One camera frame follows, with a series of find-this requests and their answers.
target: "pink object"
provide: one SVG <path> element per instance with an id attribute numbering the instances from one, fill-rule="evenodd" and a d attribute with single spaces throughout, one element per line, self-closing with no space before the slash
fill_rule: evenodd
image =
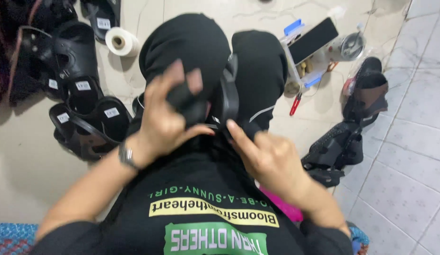
<path id="1" fill-rule="evenodd" d="M 288 218 L 292 221 L 303 221 L 303 215 L 302 212 L 294 206 L 291 206 L 287 203 L 285 203 L 283 200 L 281 200 L 278 196 L 270 193 L 269 191 L 265 190 L 263 187 L 259 187 L 259 189 L 278 207 L 282 212 L 288 216 Z"/>

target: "plastic storage box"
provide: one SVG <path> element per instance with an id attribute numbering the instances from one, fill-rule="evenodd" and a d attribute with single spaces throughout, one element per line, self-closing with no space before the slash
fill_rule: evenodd
<path id="1" fill-rule="evenodd" d="M 280 39 L 280 43 L 285 50 L 286 59 L 288 60 L 288 82 L 296 82 L 301 86 L 309 88 L 321 81 L 329 66 L 329 60 L 325 54 L 324 47 L 320 48 L 312 55 L 313 57 L 311 60 L 313 63 L 313 72 L 306 74 L 303 78 L 299 77 L 296 69 L 297 63 L 294 63 L 293 61 L 288 44 L 290 44 L 299 34 L 302 34 L 305 28 L 306 26 L 302 23 L 302 20 L 299 19 L 295 21 L 284 29 L 285 37 Z"/>

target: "person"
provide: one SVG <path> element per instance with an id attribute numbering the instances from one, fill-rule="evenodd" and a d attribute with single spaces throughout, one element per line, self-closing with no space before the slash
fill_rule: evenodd
<path id="1" fill-rule="evenodd" d="M 166 95 L 184 80 L 194 95 L 212 93 L 231 51 L 220 27 L 202 14 L 166 21 L 141 51 L 144 108 L 123 145 L 132 164 L 116 148 L 94 165 L 48 211 L 30 254 L 352 254 L 336 201 L 304 171 L 294 143 L 266 131 L 287 76 L 279 41 L 244 31 L 233 35 L 232 48 L 238 119 L 263 130 L 254 141 L 233 120 L 230 140 L 203 124 L 185 128 Z M 253 179 L 302 210 L 300 228 Z"/>

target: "wristwatch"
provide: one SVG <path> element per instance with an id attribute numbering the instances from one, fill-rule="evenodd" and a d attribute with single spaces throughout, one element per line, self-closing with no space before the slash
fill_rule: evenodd
<path id="1" fill-rule="evenodd" d="M 141 167 L 137 167 L 137 165 L 134 163 L 132 158 L 132 149 L 126 148 L 125 141 L 121 142 L 121 144 L 119 145 L 119 152 L 117 158 L 122 164 L 126 164 L 137 171 L 141 170 Z"/>

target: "colorful rug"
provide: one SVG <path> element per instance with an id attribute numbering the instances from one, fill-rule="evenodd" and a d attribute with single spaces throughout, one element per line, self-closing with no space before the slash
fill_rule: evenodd
<path id="1" fill-rule="evenodd" d="M 37 224 L 0 223 L 0 255 L 24 255 L 34 244 Z"/>

